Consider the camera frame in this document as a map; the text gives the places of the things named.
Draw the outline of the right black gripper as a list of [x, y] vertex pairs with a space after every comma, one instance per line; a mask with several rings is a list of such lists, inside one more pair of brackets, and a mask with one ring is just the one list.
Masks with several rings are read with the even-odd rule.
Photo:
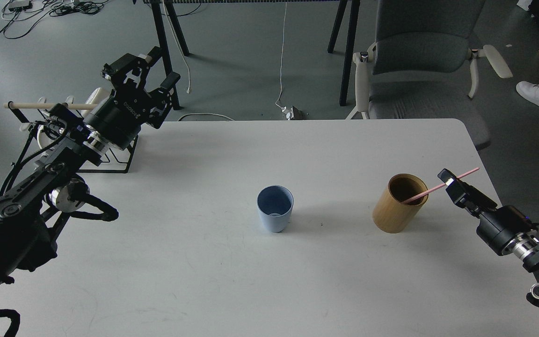
[[539, 245], [535, 225], [511, 205], [498, 204], [444, 168], [437, 177], [445, 183], [452, 203], [480, 220], [476, 233], [498, 256], [520, 257]]

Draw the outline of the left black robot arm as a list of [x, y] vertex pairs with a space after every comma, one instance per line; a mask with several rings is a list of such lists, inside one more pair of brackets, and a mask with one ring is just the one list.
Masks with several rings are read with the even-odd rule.
[[[34, 104], [45, 109], [44, 121], [29, 124], [27, 145], [37, 139], [38, 127], [56, 137], [49, 145], [13, 166], [0, 190], [0, 285], [12, 284], [13, 271], [34, 271], [57, 256], [57, 239], [70, 218], [118, 218], [118, 211], [90, 194], [79, 170], [90, 162], [99, 166], [109, 148], [132, 149], [143, 124], [160, 128], [175, 107], [173, 94], [179, 74], [167, 71], [158, 88], [147, 91], [146, 79], [158, 60], [168, 60], [167, 48], [155, 46], [147, 55], [126, 54], [105, 64], [102, 77], [113, 86], [88, 114], [77, 114], [69, 103]], [[20, 314], [0, 309], [9, 319], [7, 337], [17, 335]]]

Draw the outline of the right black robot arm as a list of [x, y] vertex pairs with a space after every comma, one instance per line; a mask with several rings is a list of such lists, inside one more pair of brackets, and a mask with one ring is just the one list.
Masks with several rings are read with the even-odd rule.
[[[499, 256], [514, 254], [529, 273], [539, 271], [539, 239], [533, 223], [512, 205], [498, 207], [483, 192], [444, 168], [438, 178], [446, 185], [452, 203], [479, 220], [476, 233]], [[527, 300], [539, 307], [539, 282], [531, 286]]]

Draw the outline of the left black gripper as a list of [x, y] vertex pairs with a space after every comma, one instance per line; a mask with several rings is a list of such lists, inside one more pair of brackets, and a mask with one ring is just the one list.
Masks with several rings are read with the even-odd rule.
[[150, 68], [161, 57], [162, 49], [155, 46], [147, 55], [127, 53], [112, 64], [104, 64], [101, 75], [112, 89], [108, 98], [84, 117], [84, 122], [112, 147], [126, 149], [143, 124], [161, 128], [173, 109], [172, 96], [180, 74], [171, 71], [157, 89], [144, 90]]

